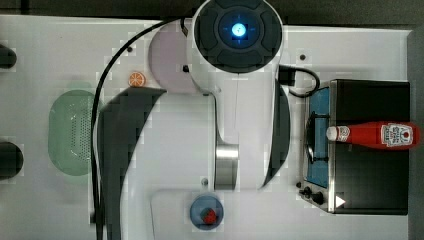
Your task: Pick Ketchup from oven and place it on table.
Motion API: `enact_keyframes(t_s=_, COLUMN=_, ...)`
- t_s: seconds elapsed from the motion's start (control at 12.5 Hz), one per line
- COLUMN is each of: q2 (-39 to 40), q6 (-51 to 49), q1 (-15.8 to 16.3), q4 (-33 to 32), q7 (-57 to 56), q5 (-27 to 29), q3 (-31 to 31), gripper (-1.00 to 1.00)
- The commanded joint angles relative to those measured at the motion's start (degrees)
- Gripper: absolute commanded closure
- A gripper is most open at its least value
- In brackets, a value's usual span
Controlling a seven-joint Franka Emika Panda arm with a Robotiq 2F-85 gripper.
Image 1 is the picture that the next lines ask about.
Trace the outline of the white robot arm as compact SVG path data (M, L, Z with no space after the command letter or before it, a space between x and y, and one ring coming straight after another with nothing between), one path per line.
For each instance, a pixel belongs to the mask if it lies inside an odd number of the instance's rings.
M284 164L283 24L267 0L205 0L185 38L191 91L128 88L101 111L107 240L253 240Z

